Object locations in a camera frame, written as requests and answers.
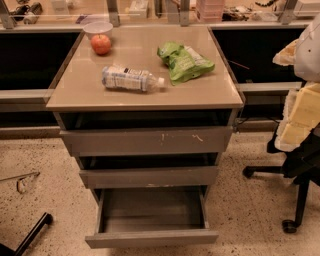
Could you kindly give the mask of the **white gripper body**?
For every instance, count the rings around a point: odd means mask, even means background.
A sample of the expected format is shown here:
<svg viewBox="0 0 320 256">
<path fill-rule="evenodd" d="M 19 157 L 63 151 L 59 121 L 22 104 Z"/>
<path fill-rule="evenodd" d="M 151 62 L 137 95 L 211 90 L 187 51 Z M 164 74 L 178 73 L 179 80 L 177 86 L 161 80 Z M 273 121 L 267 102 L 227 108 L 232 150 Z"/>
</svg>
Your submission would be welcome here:
<svg viewBox="0 0 320 256">
<path fill-rule="evenodd" d="M 293 151 L 319 123 L 320 84 L 307 82 L 300 90 L 290 90 L 276 131 L 275 147 L 280 151 Z"/>
</svg>

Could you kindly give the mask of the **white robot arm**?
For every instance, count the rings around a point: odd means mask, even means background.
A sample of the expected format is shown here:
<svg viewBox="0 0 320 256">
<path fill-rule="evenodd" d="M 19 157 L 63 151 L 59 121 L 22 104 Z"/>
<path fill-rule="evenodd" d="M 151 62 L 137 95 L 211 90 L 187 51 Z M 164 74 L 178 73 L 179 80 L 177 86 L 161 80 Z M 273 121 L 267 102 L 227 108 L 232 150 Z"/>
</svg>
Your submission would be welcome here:
<svg viewBox="0 0 320 256">
<path fill-rule="evenodd" d="M 290 152 L 298 148 L 320 123 L 320 14 L 298 39 L 280 52 L 273 62 L 292 65 L 294 74 L 306 84 L 299 90 L 290 90 L 285 99 L 283 120 L 280 122 L 274 146 Z"/>
</svg>

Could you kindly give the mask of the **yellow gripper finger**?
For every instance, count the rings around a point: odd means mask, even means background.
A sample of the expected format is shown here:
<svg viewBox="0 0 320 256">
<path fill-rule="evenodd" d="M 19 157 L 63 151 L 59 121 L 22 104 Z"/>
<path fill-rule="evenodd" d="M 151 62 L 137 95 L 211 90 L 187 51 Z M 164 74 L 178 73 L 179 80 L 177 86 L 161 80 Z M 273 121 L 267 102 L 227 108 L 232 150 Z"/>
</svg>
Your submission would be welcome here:
<svg viewBox="0 0 320 256">
<path fill-rule="evenodd" d="M 272 62 L 280 66 L 289 66 L 295 64 L 296 45 L 298 40 L 293 40 L 274 57 Z"/>
</svg>

